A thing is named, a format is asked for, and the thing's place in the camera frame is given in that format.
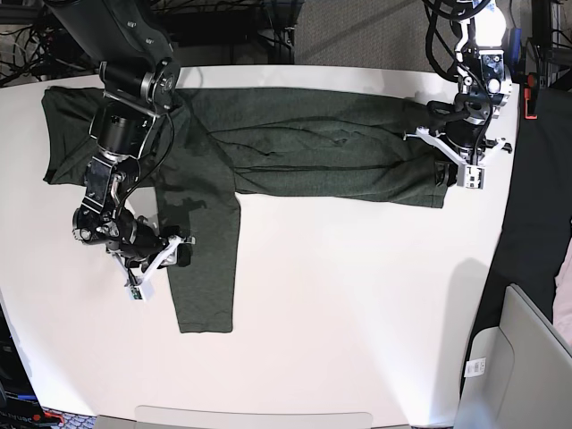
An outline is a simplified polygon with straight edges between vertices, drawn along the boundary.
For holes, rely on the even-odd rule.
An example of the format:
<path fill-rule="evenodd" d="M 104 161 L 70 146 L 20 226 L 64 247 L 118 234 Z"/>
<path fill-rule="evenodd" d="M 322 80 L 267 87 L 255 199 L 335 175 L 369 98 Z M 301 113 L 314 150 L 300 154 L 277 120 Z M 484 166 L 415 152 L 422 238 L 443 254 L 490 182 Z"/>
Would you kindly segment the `black robot arm, image-left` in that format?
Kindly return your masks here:
<path fill-rule="evenodd" d="M 149 265 L 169 240 L 125 204 L 147 177 L 140 165 L 146 147 L 172 120 L 181 66 L 146 1 L 49 1 L 47 6 L 98 62 L 104 84 L 104 102 L 89 128 L 97 153 L 84 174 L 74 237 L 86 245 L 105 245 L 127 268 Z"/>

